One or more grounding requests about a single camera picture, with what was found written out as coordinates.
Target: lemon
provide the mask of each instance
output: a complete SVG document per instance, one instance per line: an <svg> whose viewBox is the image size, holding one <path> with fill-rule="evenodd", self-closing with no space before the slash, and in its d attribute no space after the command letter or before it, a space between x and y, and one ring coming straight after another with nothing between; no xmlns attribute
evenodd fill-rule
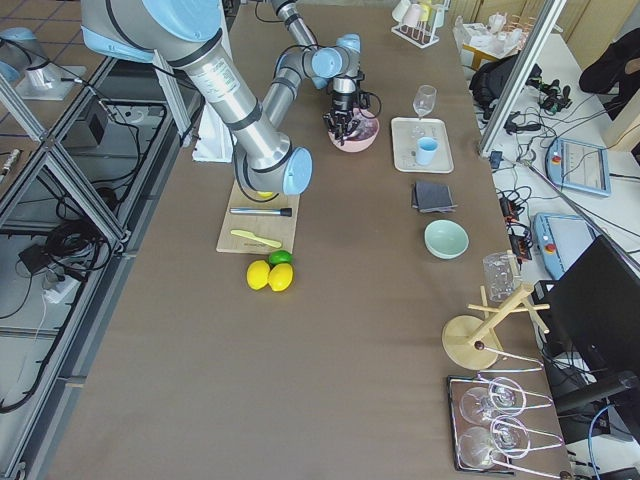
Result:
<svg viewBox="0 0 640 480"><path fill-rule="evenodd" d="M289 263L279 263L269 273L269 286L274 292L286 290L293 282L293 267Z"/></svg>
<svg viewBox="0 0 640 480"><path fill-rule="evenodd" d="M265 287L269 281L269 264L264 260L251 262L247 268L247 284L254 290Z"/></svg>
<svg viewBox="0 0 640 480"><path fill-rule="evenodd" d="M271 265L278 265L279 263L291 263L293 257L286 250L276 250L269 254L269 263Z"/></svg>

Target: black sleeve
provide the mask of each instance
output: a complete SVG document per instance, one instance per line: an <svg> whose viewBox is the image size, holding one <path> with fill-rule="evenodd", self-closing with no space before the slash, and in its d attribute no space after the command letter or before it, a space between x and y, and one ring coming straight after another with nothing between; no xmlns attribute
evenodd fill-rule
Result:
<svg viewBox="0 0 640 480"><path fill-rule="evenodd" d="M580 75L580 89L589 93L607 93L624 75L626 63L640 56L640 28L630 31L609 45L596 62Z"/></svg>

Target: bowl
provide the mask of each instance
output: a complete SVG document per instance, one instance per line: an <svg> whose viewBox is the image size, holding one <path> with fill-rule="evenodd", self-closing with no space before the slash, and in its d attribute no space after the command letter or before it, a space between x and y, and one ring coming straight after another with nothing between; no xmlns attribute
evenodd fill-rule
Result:
<svg viewBox="0 0 640 480"><path fill-rule="evenodd" d="M380 122L377 118L372 118L368 110L354 108L353 118L360 120L360 125L358 125L351 135L345 138L343 145L340 145L340 142L333 138L331 132L327 132L331 143L343 152L356 153L367 149L376 139L380 131Z"/></svg>
<svg viewBox="0 0 640 480"><path fill-rule="evenodd" d="M450 260L467 250L469 236L464 228L451 220L436 220L424 229L424 244L436 257Z"/></svg>

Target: computer monitor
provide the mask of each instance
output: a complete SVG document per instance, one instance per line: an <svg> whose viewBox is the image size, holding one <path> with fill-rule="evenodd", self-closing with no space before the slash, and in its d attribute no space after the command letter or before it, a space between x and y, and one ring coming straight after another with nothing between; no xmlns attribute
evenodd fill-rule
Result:
<svg viewBox="0 0 640 480"><path fill-rule="evenodd" d="M597 379L596 385L583 389L584 398L598 391L600 384L602 396L619 405L616 411L640 442L640 390L634 387L610 395L623 372L640 377L640 278L599 236L548 297L555 322Z"/></svg>

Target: black backpack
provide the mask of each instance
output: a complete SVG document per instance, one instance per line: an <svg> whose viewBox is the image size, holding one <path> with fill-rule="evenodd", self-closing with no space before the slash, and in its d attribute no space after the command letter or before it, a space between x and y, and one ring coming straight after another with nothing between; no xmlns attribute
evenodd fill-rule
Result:
<svg viewBox="0 0 640 480"><path fill-rule="evenodd" d="M504 85L507 83L517 59L518 54L485 63L471 78L469 90L473 93L473 99L484 111L484 120L489 120L491 117L493 111L491 104L502 95ZM539 79L541 75L542 69L535 64L531 69L527 83L533 79Z"/></svg>

